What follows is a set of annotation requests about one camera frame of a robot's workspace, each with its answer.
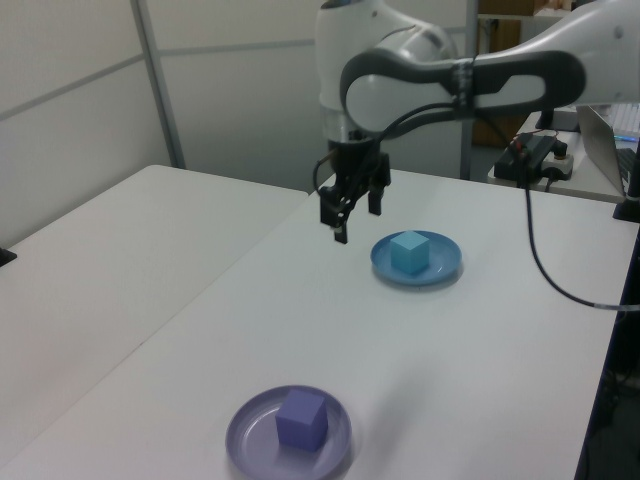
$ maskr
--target cyan cube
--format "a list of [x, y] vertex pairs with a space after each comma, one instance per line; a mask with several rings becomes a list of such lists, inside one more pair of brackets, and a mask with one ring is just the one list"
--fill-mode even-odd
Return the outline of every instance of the cyan cube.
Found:
[[429, 239], [417, 232], [396, 235], [391, 245], [391, 266], [413, 275], [429, 266]]
[[329, 427], [324, 397], [291, 389], [276, 413], [276, 427], [280, 444], [317, 451], [324, 444]]

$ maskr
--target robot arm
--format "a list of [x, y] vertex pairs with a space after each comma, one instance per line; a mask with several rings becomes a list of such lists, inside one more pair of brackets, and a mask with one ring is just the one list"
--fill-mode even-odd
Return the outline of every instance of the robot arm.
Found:
[[390, 178], [376, 137], [421, 107], [437, 108], [393, 134], [436, 121], [639, 101], [639, 24], [640, 2], [605, 0], [518, 47], [457, 60], [444, 30], [383, 0], [328, 1], [318, 14], [316, 48], [336, 184], [320, 191], [322, 222], [346, 243], [346, 221], [362, 195], [369, 192], [369, 210], [380, 214]]

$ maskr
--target purple cube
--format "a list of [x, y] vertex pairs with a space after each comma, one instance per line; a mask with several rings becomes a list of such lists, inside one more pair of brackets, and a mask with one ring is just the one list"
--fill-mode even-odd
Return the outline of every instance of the purple cube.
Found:
[[276, 413], [280, 443], [308, 452], [322, 446], [328, 426], [324, 398], [303, 390], [291, 389]]

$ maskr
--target purple plate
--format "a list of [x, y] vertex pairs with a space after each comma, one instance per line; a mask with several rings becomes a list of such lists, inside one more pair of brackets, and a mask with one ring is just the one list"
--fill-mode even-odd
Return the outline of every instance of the purple plate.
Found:
[[[317, 452], [280, 445], [276, 413], [289, 390], [322, 395], [329, 430]], [[321, 480], [333, 473], [349, 453], [351, 421], [340, 402], [317, 388], [289, 385], [267, 390], [245, 403], [227, 429], [227, 454], [252, 480]]]

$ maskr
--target white wall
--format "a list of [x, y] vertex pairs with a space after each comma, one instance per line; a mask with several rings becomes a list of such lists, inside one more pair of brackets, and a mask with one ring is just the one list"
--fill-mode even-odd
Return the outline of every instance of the white wall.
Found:
[[0, 245], [169, 163], [129, 0], [4, 0], [0, 44]]
[[[146, 0], [166, 96], [187, 168], [311, 190], [326, 154], [313, 37], [323, 0]], [[454, 30], [462, 53], [468, 0], [389, 1]], [[386, 142], [393, 168], [458, 177], [462, 127]]]

